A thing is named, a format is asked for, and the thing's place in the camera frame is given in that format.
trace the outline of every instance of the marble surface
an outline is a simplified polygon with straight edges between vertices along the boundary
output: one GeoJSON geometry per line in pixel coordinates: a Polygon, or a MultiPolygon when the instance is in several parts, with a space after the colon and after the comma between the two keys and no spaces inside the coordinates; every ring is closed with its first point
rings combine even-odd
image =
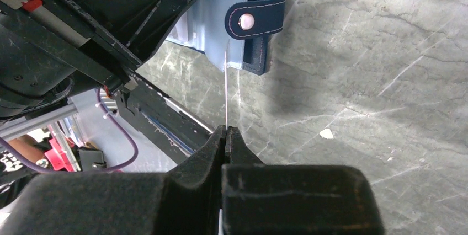
{"type": "MultiPolygon", "coordinates": [[[[266,163],[362,170],[387,234],[468,234],[467,4],[288,0],[270,72],[228,71],[230,125],[266,163]]],[[[140,73],[224,124],[203,55],[165,43],[140,73]]]]}

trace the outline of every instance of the wire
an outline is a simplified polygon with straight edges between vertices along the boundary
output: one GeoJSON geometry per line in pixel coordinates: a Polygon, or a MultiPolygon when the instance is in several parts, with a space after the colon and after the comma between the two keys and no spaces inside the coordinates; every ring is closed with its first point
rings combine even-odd
{"type": "Polygon", "coordinates": [[[229,103],[229,93],[228,93],[228,85],[227,85],[227,62],[228,62],[228,54],[229,52],[229,40],[227,41],[227,47],[226,47],[226,51],[224,52],[224,106],[225,106],[225,110],[226,110],[226,128],[229,127],[229,111],[228,111],[228,108],[227,108],[227,105],[229,103]]]}
{"type": "Polygon", "coordinates": [[[73,89],[73,85],[74,85],[74,82],[73,82],[72,78],[67,78],[67,79],[70,80],[70,83],[68,84],[67,88],[65,88],[63,91],[57,93],[55,95],[56,98],[53,101],[51,101],[51,102],[45,101],[44,103],[42,103],[40,105],[26,108],[23,111],[21,111],[20,114],[27,114],[27,113],[30,113],[32,111],[36,111],[38,109],[41,109],[41,108],[47,107],[49,105],[55,104],[55,103],[59,102],[60,100],[66,98],[70,94],[71,90],[73,89]]]}
{"type": "MultiPolygon", "coordinates": [[[[96,95],[97,95],[97,98],[98,98],[100,108],[105,113],[107,113],[107,111],[106,111],[105,107],[103,106],[103,103],[102,103],[102,101],[100,99],[99,89],[97,89],[96,95]]],[[[136,157],[138,157],[138,147],[137,147],[135,141],[133,140],[133,138],[130,137],[130,135],[127,133],[127,131],[125,131],[125,129],[114,119],[114,117],[112,115],[109,115],[108,118],[124,134],[124,136],[127,138],[127,140],[132,145],[133,150],[134,150],[133,156],[128,161],[126,161],[126,162],[124,162],[122,164],[119,164],[119,165],[116,165],[116,166],[113,166],[113,167],[110,167],[110,168],[105,168],[105,169],[101,169],[101,170],[91,170],[91,171],[86,171],[86,172],[82,172],[82,173],[111,173],[113,171],[119,170],[119,169],[121,169],[123,167],[126,167],[126,166],[130,165],[132,162],[134,162],[136,160],[136,157]]],[[[4,147],[9,153],[11,153],[16,159],[18,159],[25,166],[27,166],[30,169],[33,169],[33,170],[35,170],[35,171],[37,171],[39,173],[71,173],[71,172],[63,172],[63,171],[60,171],[60,170],[46,169],[46,168],[43,168],[43,167],[41,167],[39,165],[36,165],[35,163],[33,163],[30,160],[26,159],[23,155],[21,155],[21,153],[19,153],[16,149],[14,149],[12,147],[12,145],[10,145],[6,140],[4,140],[1,137],[0,137],[0,146],[4,147]]]]}
{"type": "Polygon", "coordinates": [[[112,96],[112,94],[110,93],[109,88],[108,88],[106,85],[104,85],[103,88],[104,88],[105,95],[107,96],[107,98],[112,99],[113,96],[112,96]]]}

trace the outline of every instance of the white snap button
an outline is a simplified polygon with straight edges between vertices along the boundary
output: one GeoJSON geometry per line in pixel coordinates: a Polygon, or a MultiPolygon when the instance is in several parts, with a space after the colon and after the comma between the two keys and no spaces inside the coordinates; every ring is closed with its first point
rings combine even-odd
{"type": "Polygon", "coordinates": [[[251,29],[254,23],[255,23],[255,19],[253,15],[249,13],[242,14],[241,17],[239,18],[239,26],[242,28],[242,30],[251,29]]]}

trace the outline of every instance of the pink object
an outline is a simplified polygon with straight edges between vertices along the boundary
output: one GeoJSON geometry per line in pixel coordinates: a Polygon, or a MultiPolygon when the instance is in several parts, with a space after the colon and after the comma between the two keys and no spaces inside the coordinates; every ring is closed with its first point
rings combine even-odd
{"type": "Polygon", "coordinates": [[[59,143],[57,143],[54,138],[49,140],[49,143],[52,146],[52,149],[45,152],[44,155],[47,157],[54,170],[65,168],[69,172],[74,172],[75,170],[73,170],[73,166],[71,165],[67,154],[63,151],[59,143]]]}

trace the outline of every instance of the blue leather strap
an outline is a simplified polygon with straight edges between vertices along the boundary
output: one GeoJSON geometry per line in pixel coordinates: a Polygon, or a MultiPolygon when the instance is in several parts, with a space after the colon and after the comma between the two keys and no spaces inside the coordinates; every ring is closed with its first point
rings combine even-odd
{"type": "Polygon", "coordinates": [[[245,40],[243,70],[262,75],[268,70],[268,40],[270,36],[264,35],[259,38],[245,40]]]}
{"type": "Polygon", "coordinates": [[[226,13],[226,31],[234,39],[252,39],[280,32],[283,29],[284,3],[286,0],[262,0],[239,2],[226,13]],[[254,25],[243,30],[239,20],[243,14],[254,17],[254,25]]]}

